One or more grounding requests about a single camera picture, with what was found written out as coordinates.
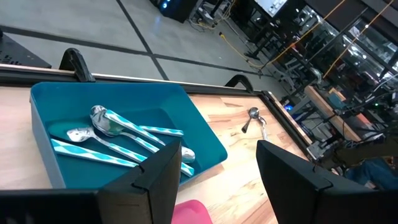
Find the pink sponge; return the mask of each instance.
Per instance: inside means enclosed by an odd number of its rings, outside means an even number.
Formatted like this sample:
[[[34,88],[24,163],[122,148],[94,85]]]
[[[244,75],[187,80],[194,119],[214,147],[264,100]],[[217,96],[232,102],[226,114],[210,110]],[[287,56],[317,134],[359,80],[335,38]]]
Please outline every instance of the pink sponge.
[[[202,203],[190,200],[175,206],[172,224],[213,224],[213,222]]]

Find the black clamp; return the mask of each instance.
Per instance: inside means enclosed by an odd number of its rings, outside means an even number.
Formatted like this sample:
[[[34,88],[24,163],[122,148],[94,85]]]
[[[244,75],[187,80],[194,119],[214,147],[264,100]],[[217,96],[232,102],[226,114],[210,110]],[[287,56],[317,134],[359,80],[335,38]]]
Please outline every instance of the black clamp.
[[[244,75],[235,75],[230,81],[228,81],[227,84],[225,84],[225,86],[236,87],[238,83],[242,83],[249,93],[254,92],[253,86],[251,85],[249,79]]]
[[[69,48],[65,51],[59,69],[75,72],[80,82],[95,82],[94,76],[88,70],[85,59],[78,49]]]

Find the teal plastic bin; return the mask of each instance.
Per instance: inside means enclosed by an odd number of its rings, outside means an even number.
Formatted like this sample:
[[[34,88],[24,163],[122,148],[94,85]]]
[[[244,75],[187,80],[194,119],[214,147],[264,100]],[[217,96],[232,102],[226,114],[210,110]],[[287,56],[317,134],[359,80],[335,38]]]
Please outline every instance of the teal plastic bin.
[[[195,175],[187,177],[181,174],[181,184],[227,158],[223,145],[187,93],[176,84],[39,83],[32,87],[31,105],[32,130],[54,188],[98,188],[129,170],[128,167],[68,157],[54,152],[50,143],[49,126],[57,123],[91,125],[89,113],[94,105],[113,110],[137,125],[184,131],[182,145],[195,152],[196,161],[189,164],[195,169]],[[96,134],[106,141],[143,156],[152,155],[125,136],[111,138],[99,131],[96,131]],[[166,144],[178,139],[174,136],[154,135]],[[94,139],[73,144],[131,161]]]

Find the gray floor tile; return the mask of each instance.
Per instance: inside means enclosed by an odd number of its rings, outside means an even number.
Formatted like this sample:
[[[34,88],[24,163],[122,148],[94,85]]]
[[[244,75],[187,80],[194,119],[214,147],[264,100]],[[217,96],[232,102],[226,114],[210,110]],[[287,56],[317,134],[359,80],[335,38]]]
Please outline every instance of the gray floor tile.
[[[0,0],[0,23],[145,51],[115,0]]]
[[[237,72],[222,70],[217,68],[190,65],[181,62],[159,60],[160,65],[165,70],[167,76],[172,81],[191,82],[207,85],[225,85]],[[279,85],[278,81],[271,77],[261,77],[257,75],[245,74],[257,90],[271,91],[278,99],[286,95],[286,92]]]
[[[224,23],[215,30],[198,32],[188,21],[181,24],[161,15],[149,1],[122,0],[154,53],[252,71],[218,35],[223,32],[242,53],[244,44]]]
[[[7,34],[31,52],[58,68],[67,48],[74,47],[84,56],[92,73],[122,75],[127,77],[162,79],[149,57],[79,45],[65,44],[43,39]]]

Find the wooden table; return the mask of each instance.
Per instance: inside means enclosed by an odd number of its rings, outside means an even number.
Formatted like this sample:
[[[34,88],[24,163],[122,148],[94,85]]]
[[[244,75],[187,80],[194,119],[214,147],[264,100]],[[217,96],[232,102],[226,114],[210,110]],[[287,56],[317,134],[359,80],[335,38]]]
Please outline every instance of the wooden table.
[[[51,188],[31,131],[29,96],[30,88],[0,87],[0,189]],[[261,124],[252,121],[248,132],[241,132],[248,109],[260,109],[272,143],[306,157],[259,98],[192,95],[191,99],[228,151],[228,159],[181,186],[176,203],[201,201],[213,223],[277,223],[255,156]]]
[[[313,86],[307,86],[304,89],[304,93],[312,103],[327,117],[330,118],[335,115],[333,108],[326,102],[321,95],[316,91]],[[362,140],[354,131],[353,129],[347,125],[343,118],[340,116],[334,116],[330,119],[330,123],[340,132],[346,139],[353,140],[359,142]]]

